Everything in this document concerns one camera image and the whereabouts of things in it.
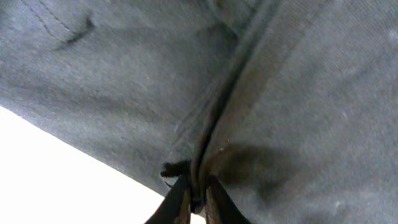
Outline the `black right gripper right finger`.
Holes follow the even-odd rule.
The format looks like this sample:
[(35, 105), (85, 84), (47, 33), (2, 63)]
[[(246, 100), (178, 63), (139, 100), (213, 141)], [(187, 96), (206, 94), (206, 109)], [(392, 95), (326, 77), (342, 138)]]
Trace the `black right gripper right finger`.
[(240, 212), (217, 177), (211, 175), (206, 186), (206, 224), (251, 224)]

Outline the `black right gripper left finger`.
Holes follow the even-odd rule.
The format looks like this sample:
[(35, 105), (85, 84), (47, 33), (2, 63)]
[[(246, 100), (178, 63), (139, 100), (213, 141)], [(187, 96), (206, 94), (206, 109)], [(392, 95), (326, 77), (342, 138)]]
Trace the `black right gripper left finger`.
[(181, 175), (145, 224), (190, 224), (190, 183)]

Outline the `black t-shirt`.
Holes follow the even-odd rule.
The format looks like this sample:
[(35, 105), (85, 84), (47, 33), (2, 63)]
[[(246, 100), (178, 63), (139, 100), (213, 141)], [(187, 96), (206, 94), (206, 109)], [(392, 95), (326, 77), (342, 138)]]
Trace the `black t-shirt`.
[(1, 104), (252, 223), (397, 222), (397, 2), (1, 1)]

